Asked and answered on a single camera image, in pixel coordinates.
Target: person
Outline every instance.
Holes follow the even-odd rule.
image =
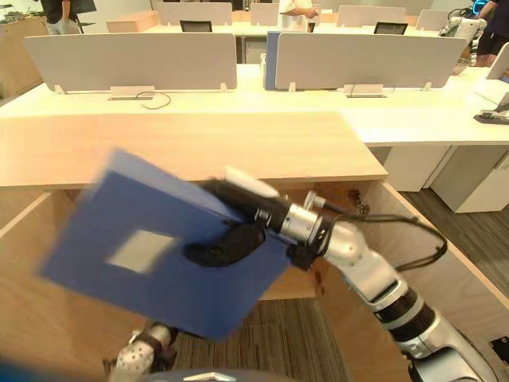
[[[72,11],[71,0],[41,0],[41,5],[46,15],[49,34],[80,33],[78,17]]]
[[[478,18],[486,19],[493,10],[493,18],[479,39],[476,66],[492,66],[501,48],[509,42],[509,0],[487,2]]]
[[[308,31],[308,20],[318,16],[311,0],[280,0],[278,27],[296,32]]]

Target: cable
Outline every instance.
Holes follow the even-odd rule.
[[[139,92],[139,93],[138,93],[138,94],[134,97],[134,99],[138,99],[138,97],[139,97],[140,95],[142,95],[142,94],[147,94],[147,93],[149,93],[149,94],[154,94],[154,95],[156,95],[156,94],[163,95],[163,96],[165,96],[165,97],[168,99],[168,102],[166,102],[164,105],[157,106],[157,107],[150,107],[150,106],[146,106],[146,105],[143,105],[143,104],[142,104],[142,107],[144,107],[145,109],[149,109],[149,110],[162,109],[163,107],[170,105],[170,104],[171,104],[171,102],[172,102],[171,97],[170,97],[169,95],[167,95],[166,93],[163,93],[163,92],[152,92],[152,91]]]
[[[333,203],[328,202],[328,207],[331,209],[331,205],[335,206],[337,209],[341,209],[339,206],[334,205]],[[430,256],[422,257],[420,259],[412,260],[407,263],[403,263],[399,266],[397,266],[395,269],[398,272],[404,272],[409,271],[411,269],[417,269],[421,267],[427,267],[430,264],[436,263],[441,257],[447,252],[448,249],[448,241],[438,230],[436,230],[433,227],[430,227],[429,225],[421,223],[416,216],[414,217],[406,217],[402,215],[368,215],[368,216],[356,216],[356,215],[340,215],[334,217],[332,219],[332,222],[330,224],[330,229],[326,233],[326,237],[324,238],[324,242],[326,245],[324,246],[324,249],[322,250],[319,255],[323,255],[328,248],[328,244],[330,242],[331,236],[332,236],[332,230],[334,229],[334,225],[340,221],[340,220],[346,220],[346,221],[352,221],[352,222],[362,222],[362,223],[368,223],[368,224],[374,224],[374,223],[405,223],[410,224],[415,227],[419,227],[420,229],[423,229],[427,231],[429,234],[436,236],[438,239],[441,240],[442,244],[440,246],[437,246],[435,249],[435,253],[433,253]]]

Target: blue folder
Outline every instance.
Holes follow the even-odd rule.
[[[289,266],[286,243],[271,234],[230,267],[201,267],[183,256],[187,244],[209,245],[223,236],[225,219],[242,220],[200,187],[118,151],[63,231],[42,274],[82,294],[220,339],[239,326]],[[150,271],[109,262],[140,230],[175,240]],[[144,256],[143,250],[138,255]]]
[[[268,32],[265,55],[265,90],[276,89],[276,65],[278,63],[278,39],[281,32]]]

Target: office chair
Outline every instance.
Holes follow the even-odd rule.
[[[398,22],[377,22],[375,34],[405,34],[408,24]]]
[[[211,21],[181,20],[182,32],[211,32]]]

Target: white cabinet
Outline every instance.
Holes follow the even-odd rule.
[[[440,164],[448,146],[372,147],[389,173],[386,182],[398,191],[420,191]]]
[[[457,212],[500,211],[509,204],[509,150]]]
[[[431,188],[454,212],[502,210],[509,204],[509,147],[458,147]]]

